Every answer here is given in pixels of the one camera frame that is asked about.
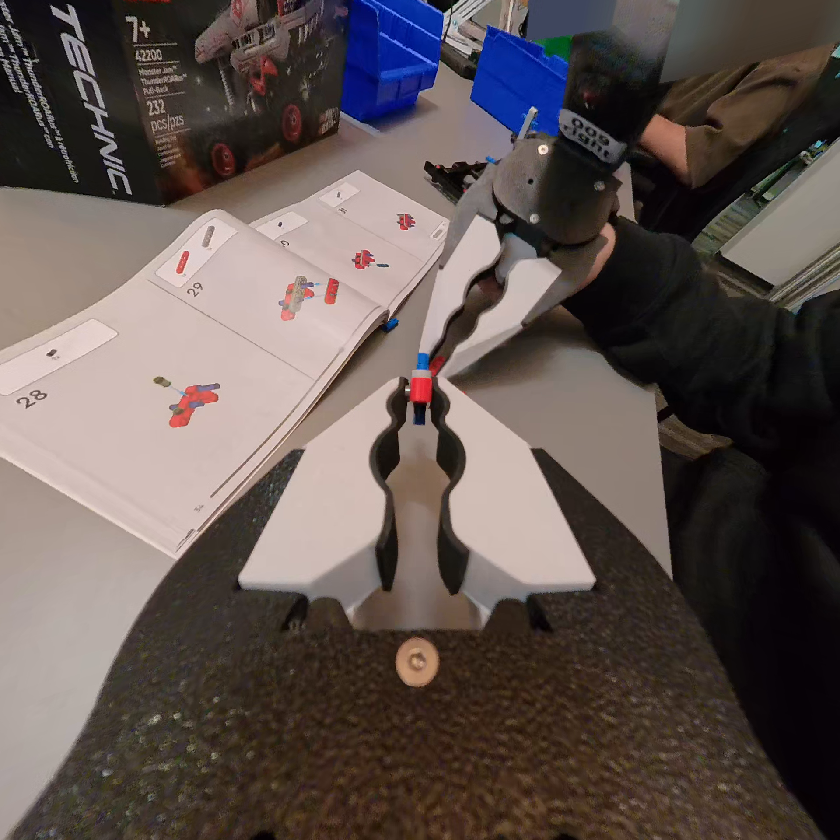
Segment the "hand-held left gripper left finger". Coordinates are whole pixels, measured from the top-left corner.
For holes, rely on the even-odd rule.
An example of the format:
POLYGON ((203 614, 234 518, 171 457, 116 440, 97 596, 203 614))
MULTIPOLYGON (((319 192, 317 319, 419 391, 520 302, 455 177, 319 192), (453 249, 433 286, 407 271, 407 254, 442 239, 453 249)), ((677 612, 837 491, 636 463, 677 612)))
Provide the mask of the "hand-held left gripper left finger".
POLYGON ((242 590, 335 601, 352 627, 369 626, 368 601, 396 577, 388 480, 402 459, 406 388, 387 381, 305 445, 238 575, 242 590))

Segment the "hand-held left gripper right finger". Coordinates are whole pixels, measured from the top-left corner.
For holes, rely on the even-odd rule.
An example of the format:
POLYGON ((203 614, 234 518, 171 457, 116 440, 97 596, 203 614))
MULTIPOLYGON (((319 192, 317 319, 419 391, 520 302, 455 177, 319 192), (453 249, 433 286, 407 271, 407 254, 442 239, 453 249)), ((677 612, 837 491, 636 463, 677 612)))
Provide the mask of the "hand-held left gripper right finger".
POLYGON ((448 478, 437 565, 487 625, 500 602, 589 592, 596 578, 538 453, 448 380, 434 382, 436 461, 448 478))

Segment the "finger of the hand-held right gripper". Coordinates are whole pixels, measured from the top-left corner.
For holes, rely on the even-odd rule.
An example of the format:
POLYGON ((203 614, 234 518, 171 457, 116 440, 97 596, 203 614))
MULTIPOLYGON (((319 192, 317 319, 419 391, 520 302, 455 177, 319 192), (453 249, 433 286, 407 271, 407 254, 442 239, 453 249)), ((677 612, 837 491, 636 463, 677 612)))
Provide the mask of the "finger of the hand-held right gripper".
POLYGON ((446 354, 438 375, 451 379, 466 372, 568 297, 568 270, 537 257, 530 245, 503 245, 493 277, 504 279, 500 297, 446 354))
POLYGON ((469 289, 501 256, 501 239, 496 224, 476 215, 455 249, 438 268, 426 319, 418 345, 418 355, 430 361, 444 341, 448 325, 462 309, 469 289))

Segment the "red blue toy brick assembly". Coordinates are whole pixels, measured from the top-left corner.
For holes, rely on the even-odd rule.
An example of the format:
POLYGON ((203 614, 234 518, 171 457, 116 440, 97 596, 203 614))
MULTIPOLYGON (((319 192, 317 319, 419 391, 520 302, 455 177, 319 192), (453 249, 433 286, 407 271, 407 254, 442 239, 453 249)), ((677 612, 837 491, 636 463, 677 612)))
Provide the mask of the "red blue toy brick assembly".
POLYGON ((413 408, 414 425, 425 425, 427 409, 432 402, 433 394, 434 374, 430 369, 429 355, 428 353, 418 353, 408 390, 408 401, 413 408))

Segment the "person's right forearm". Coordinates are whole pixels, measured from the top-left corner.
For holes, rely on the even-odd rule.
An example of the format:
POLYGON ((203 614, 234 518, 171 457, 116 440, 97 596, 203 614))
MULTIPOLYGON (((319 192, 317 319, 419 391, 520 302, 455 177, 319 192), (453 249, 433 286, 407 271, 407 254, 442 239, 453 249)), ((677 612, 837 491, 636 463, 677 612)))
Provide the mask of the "person's right forearm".
POLYGON ((612 251, 567 308, 678 419, 760 460, 838 458, 839 298, 798 311, 729 296, 682 238, 617 217, 612 251))

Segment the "grey desk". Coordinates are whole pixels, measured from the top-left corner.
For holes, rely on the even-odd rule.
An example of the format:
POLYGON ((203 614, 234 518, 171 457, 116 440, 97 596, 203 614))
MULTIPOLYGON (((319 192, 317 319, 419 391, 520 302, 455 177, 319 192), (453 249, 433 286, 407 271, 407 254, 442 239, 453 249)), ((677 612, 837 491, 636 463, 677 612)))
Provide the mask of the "grey desk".
MULTIPOLYGON (((247 223, 360 170, 435 212, 452 206, 425 161, 499 157, 509 132, 441 67, 415 109, 339 131, 168 207, 25 189, 1 195, 2 348, 106 297, 198 215, 220 208, 247 223)), ((554 310, 458 386, 544 449, 671 574, 652 389, 619 374, 567 311, 554 310)), ((400 559, 393 592, 360 610, 363 627, 473 627, 450 597, 432 550, 444 472, 436 429, 406 422, 395 495, 400 559)), ((2 460, 2 835, 45 787, 76 740, 142 607, 173 561, 2 460)))

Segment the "blue storage bin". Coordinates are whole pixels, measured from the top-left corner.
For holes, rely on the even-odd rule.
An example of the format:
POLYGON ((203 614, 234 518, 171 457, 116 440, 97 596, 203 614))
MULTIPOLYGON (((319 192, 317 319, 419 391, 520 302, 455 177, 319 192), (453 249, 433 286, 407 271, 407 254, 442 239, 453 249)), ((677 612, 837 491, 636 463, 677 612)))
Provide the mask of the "blue storage bin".
POLYGON ((436 80, 445 16, 420 1, 352 1, 343 114, 370 123, 416 106, 436 80))
POLYGON ((543 47, 489 26, 470 99, 512 132, 518 132, 531 109, 531 130, 555 136, 563 106, 568 62, 543 47))

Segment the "white instruction booklet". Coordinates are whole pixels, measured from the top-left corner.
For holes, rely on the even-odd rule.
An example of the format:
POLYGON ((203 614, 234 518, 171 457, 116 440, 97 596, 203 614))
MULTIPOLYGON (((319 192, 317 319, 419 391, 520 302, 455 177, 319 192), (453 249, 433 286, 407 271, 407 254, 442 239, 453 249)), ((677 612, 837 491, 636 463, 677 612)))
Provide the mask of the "white instruction booklet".
POLYGON ((393 319, 448 226, 362 171, 252 224, 206 212, 2 349, 2 457, 178 559, 393 319))

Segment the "person's torso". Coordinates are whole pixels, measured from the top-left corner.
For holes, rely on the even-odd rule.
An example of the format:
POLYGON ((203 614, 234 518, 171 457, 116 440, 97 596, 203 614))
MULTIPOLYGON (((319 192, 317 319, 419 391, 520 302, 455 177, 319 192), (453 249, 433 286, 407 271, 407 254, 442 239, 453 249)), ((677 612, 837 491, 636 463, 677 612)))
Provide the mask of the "person's torso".
POLYGON ((765 461, 730 440, 686 468, 668 515, 678 586, 826 838, 838 838, 838 483, 839 449, 765 461))

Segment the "black toy set box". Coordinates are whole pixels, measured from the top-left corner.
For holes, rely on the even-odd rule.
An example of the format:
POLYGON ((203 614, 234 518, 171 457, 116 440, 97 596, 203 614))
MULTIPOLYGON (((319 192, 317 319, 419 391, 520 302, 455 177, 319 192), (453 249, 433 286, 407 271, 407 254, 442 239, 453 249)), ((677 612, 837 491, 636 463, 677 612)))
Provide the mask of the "black toy set box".
POLYGON ((351 8, 2 1, 2 186, 165 206, 330 136, 351 8))

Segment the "black toy brick frame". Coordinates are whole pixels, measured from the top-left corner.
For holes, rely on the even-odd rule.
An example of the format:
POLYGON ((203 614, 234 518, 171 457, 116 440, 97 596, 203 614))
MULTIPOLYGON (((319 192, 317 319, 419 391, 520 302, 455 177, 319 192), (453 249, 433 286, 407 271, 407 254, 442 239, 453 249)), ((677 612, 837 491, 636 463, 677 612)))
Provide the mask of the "black toy brick frame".
POLYGON ((423 170, 434 188, 452 204, 457 204, 462 195, 483 176, 487 167, 497 163, 498 160, 492 157, 475 163, 457 161, 451 165, 425 161, 423 170))

